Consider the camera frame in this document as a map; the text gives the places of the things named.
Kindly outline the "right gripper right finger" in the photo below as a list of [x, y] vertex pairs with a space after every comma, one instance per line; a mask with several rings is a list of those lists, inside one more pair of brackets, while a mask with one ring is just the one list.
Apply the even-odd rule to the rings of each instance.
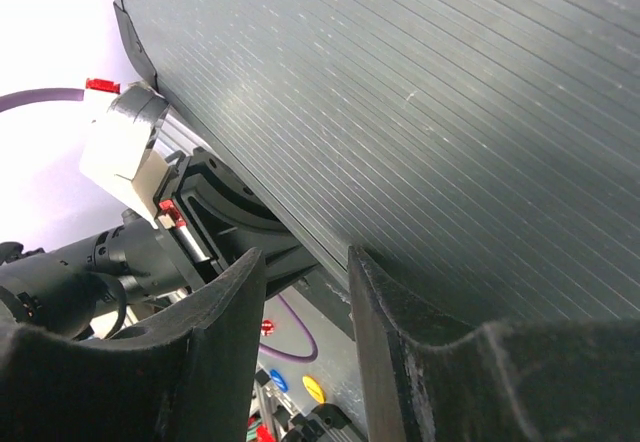
[[371, 440], [638, 439], [636, 321], [471, 327], [359, 247], [348, 277]]

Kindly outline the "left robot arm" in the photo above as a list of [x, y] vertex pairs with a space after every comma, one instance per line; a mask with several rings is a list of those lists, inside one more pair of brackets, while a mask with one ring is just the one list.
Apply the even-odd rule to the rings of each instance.
[[133, 210], [107, 231], [52, 252], [1, 246], [1, 314], [82, 340], [96, 317], [194, 292], [247, 251], [262, 252], [272, 298], [318, 265], [316, 259], [218, 157], [201, 147], [174, 153], [153, 200], [155, 222]]

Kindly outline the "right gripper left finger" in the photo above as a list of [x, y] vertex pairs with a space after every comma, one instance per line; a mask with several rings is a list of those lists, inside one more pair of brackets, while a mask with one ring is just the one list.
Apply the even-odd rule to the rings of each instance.
[[73, 341], [1, 317], [5, 441], [242, 441], [265, 261], [218, 278], [109, 339]]

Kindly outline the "black foam-lined carrying case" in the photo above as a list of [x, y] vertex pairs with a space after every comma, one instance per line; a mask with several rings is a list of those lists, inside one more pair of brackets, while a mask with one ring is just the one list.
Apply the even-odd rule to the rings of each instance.
[[319, 259], [470, 324], [639, 315], [639, 0], [116, 0]]

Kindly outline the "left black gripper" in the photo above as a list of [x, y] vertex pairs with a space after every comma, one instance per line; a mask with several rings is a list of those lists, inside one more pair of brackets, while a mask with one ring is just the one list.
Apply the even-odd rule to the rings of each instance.
[[188, 285], [209, 283], [252, 248], [266, 264], [266, 295], [305, 278], [318, 262], [221, 159], [202, 147], [168, 158], [154, 202], [156, 221], [197, 273]]

